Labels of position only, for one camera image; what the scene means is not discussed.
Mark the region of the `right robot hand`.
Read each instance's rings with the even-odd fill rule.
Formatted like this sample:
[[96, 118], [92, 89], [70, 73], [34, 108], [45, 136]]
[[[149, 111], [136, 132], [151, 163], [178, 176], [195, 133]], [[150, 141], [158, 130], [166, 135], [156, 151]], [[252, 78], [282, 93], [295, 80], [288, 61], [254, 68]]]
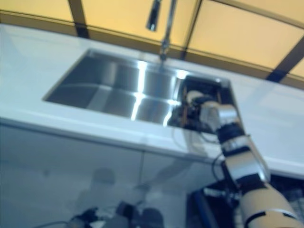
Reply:
[[190, 105], [190, 108], [193, 110], [195, 118], [199, 120], [201, 106], [206, 102], [215, 102], [215, 99], [213, 99], [210, 96], [204, 96], [204, 95], [203, 96], [187, 95], [187, 102]]

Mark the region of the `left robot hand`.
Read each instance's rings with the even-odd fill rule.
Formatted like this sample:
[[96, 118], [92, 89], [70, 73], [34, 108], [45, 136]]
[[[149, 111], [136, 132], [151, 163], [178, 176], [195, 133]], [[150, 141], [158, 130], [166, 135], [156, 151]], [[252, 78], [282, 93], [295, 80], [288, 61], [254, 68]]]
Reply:
[[97, 216], [98, 207], [93, 207], [85, 210], [82, 214], [77, 215], [76, 217], [83, 221], [86, 224], [96, 222], [99, 220], [99, 217]]

